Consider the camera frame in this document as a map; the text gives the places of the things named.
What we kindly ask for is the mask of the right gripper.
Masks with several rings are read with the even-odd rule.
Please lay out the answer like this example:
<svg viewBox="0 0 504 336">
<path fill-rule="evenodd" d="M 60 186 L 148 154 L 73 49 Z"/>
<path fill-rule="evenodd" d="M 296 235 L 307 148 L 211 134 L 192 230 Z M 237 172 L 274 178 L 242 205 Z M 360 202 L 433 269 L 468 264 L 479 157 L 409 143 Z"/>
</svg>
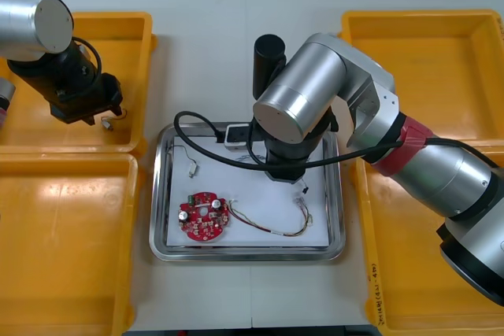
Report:
<svg viewBox="0 0 504 336">
<path fill-rule="evenodd" d="M 267 162 L 269 169 L 265 174 L 275 182 L 296 183 L 306 173 L 303 162 Z"/>
</svg>

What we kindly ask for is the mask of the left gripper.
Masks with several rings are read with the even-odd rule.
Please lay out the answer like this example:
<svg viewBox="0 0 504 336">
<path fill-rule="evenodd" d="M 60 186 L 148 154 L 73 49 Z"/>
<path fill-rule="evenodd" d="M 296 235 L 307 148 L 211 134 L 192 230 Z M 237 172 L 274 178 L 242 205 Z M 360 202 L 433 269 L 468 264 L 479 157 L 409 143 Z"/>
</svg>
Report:
<svg viewBox="0 0 504 336">
<path fill-rule="evenodd" d="M 118 79 L 103 73 L 93 86 L 70 97 L 69 100 L 50 104 L 50 114 L 65 124 L 83 121 L 95 125 L 95 116 L 105 112 L 122 115 L 123 95 Z"/>
</svg>

